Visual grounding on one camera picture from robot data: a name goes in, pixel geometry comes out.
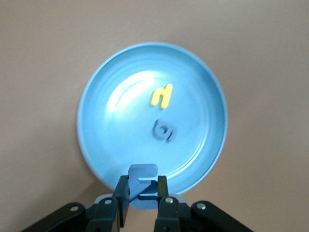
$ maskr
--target beige surface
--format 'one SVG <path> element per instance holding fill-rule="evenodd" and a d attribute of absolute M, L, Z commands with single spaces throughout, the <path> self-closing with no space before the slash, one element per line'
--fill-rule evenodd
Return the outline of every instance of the beige surface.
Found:
<path fill-rule="evenodd" d="M 83 89 L 110 55 L 165 41 L 200 56 L 229 110 L 224 150 L 185 193 L 257 232 L 309 231 L 309 1 L 0 2 L 0 227 L 18 231 L 110 191 L 76 136 Z M 128 231 L 155 211 L 130 209 Z"/>

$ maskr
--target screw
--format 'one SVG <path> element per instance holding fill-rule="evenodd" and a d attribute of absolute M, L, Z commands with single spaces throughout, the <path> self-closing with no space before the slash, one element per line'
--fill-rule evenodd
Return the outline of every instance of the screw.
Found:
<path fill-rule="evenodd" d="M 172 204 L 174 201 L 173 201 L 173 199 L 172 199 L 171 197 L 167 197 L 167 198 L 165 199 L 165 202 L 166 202 L 166 203 L 169 203 L 169 204 Z"/>
<path fill-rule="evenodd" d="M 197 203 L 197 208 L 204 210 L 206 209 L 206 205 L 200 202 L 200 203 Z"/>
<path fill-rule="evenodd" d="M 78 210 L 78 206 L 73 206 L 73 207 L 70 209 L 71 212 L 75 212 L 75 211 L 77 211 L 77 210 Z"/>
<path fill-rule="evenodd" d="M 163 227 L 163 231 L 164 231 L 164 232 L 169 232 L 169 227 L 164 226 L 164 227 Z"/>
<path fill-rule="evenodd" d="M 108 200 L 106 200 L 106 201 L 104 202 L 104 204 L 110 204 L 110 203 L 112 203 L 112 201 L 111 201 L 110 199 L 108 199 Z"/>

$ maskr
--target light blue foam piece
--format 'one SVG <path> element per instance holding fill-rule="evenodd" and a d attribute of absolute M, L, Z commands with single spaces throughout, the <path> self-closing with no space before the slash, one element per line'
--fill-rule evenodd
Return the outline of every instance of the light blue foam piece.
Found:
<path fill-rule="evenodd" d="M 155 122 L 153 133 L 154 133 L 155 138 L 159 140 L 166 139 L 167 142 L 171 142 L 175 139 L 177 130 L 170 123 L 158 119 Z"/>
<path fill-rule="evenodd" d="M 133 164 L 130 166 L 129 188 L 131 205 L 136 209 L 157 208 L 157 174 L 155 164 Z"/>

